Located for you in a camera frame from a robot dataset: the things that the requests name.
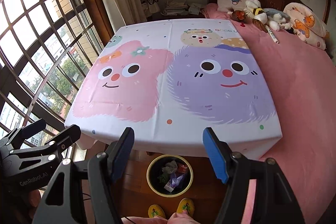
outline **red nose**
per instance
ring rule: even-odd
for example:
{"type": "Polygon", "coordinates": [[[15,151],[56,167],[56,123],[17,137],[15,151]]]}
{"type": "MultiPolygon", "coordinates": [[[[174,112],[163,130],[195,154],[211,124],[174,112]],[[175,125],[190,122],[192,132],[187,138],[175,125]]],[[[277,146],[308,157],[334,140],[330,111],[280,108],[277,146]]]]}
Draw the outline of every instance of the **red nose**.
{"type": "Polygon", "coordinates": [[[119,79],[119,77],[120,77],[120,74],[116,73],[116,74],[112,75],[111,81],[117,81],[119,79]]]}
{"type": "Polygon", "coordinates": [[[231,77],[233,75],[232,71],[230,71],[229,69],[225,69],[222,71],[222,74],[225,76],[225,77],[231,77]]]}

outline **window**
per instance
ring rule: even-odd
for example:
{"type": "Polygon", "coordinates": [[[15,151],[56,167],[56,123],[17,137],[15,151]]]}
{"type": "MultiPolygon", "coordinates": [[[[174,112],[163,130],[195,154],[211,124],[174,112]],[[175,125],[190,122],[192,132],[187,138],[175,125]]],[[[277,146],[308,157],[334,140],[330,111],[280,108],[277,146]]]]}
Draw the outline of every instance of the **window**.
{"type": "MultiPolygon", "coordinates": [[[[3,0],[0,138],[39,118],[47,122],[46,129],[22,148],[44,145],[62,131],[73,99],[102,49],[83,0],[3,0]]],[[[63,156],[71,153],[69,147],[63,156]]]]}

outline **pink bedsheet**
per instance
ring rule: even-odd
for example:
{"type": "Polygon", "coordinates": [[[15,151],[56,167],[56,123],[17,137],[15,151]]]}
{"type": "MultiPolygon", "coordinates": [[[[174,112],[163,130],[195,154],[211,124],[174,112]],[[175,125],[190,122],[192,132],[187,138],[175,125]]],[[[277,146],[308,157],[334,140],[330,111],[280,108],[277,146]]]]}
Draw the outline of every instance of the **pink bedsheet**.
{"type": "MultiPolygon", "coordinates": [[[[216,4],[204,14],[226,19],[216,4]]],[[[261,160],[276,159],[287,177],[306,224],[315,224],[336,193],[336,68],[326,52],[284,30],[279,44],[254,25],[232,22],[248,44],[276,106],[283,138],[261,160]]],[[[255,182],[251,181],[242,223],[249,223],[255,182]]]]}

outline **cartoon smile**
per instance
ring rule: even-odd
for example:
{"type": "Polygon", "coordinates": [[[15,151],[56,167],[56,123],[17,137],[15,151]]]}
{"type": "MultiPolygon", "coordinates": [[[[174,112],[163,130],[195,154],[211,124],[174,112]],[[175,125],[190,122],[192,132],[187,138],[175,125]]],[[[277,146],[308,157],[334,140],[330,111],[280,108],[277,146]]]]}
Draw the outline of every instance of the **cartoon smile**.
{"type": "Polygon", "coordinates": [[[221,84],[221,86],[223,86],[225,88],[235,88],[236,86],[240,86],[240,85],[247,85],[247,83],[240,80],[240,83],[235,84],[235,85],[223,85],[223,84],[221,84]]]}
{"type": "Polygon", "coordinates": [[[107,88],[117,88],[117,87],[119,87],[118,85],[115,85],[115,86],[109,86],[109,85],[106,85],[107,84],[107,82],[103,85],[103,86],[105,86],[105,87],[107,87],[107,88]]]}

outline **black pupil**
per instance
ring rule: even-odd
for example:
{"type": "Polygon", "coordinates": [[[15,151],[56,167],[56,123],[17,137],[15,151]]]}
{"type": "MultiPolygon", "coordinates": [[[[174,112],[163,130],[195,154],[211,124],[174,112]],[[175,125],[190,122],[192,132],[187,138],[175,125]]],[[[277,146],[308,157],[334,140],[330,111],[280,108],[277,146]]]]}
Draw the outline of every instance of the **black pupil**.
{"type": "Polygon", "coordinates": [[[210,62],[204,62],[202,63],[201,67],[204,70],[210,71],[210,70],[213,70],[215,66],[210,62]]]}
{"type": "Polygon", "coordinates": [[[103,76],[108,76],[112,72],[112,69],[106,69],[103,72],[103,76]]]}
{"type": "Polygon", "coordinates": [[[235,71],[243,71],[243,66],[241,64],[238,64],[238,63],[233,63],[231,65],[231,67],[235,70],[235,71]]]}
{"type": "Polygon", "coordinates": [[[133,66],[130,66],[129,68],[128,68],[128,72],[129,73],[136,73],[138,70],[139,70],[139,66],[138,65],[133,65],[133,66]]]}

